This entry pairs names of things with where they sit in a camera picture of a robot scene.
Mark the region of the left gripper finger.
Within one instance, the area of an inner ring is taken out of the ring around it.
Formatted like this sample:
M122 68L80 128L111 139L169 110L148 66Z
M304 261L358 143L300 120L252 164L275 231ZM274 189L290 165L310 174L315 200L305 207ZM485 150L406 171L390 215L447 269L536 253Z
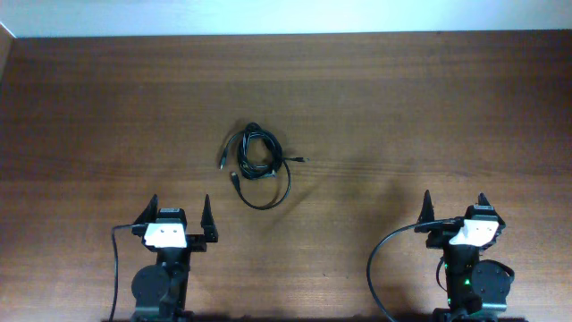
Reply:
M154 194L153 197L151 198L151 200L148 202L145 209L135 219L133 224L143 225L143 224L147 224L147 223L154 223L156 220L157 212L158 212L158 196L156 194Z
M203 207L203 212L201 216L201 227L204 231L205 236L217 236L218 231L215 225L214 217L212 214L211 203L209 195L205 196L205 203Z

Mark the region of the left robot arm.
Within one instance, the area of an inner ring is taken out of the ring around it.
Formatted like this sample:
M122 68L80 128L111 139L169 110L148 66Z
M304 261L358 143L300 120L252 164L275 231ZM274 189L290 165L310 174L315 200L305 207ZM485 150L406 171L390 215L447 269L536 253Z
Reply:
M133 277L135 299L132 321L191 321L185 309L193 253L205 252L218 242L210 198L205 197L200 226L202 233L187 233L187 217L182 208L160 208L153 196L134 221L131 233L156 254L156 262L141 268Z

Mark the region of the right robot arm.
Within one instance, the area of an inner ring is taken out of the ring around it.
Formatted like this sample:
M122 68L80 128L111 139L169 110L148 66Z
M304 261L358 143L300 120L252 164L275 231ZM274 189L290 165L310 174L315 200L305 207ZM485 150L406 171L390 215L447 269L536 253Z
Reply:
M496 321L507 310L506 298L515 280L512 268L492 259L482 259L506 227L483 193L463 216L438 221L430 193L424 194L416 233L428 235L425 246L442 250L437 266L445 273L440 284L448 307L435 309L432 321Z

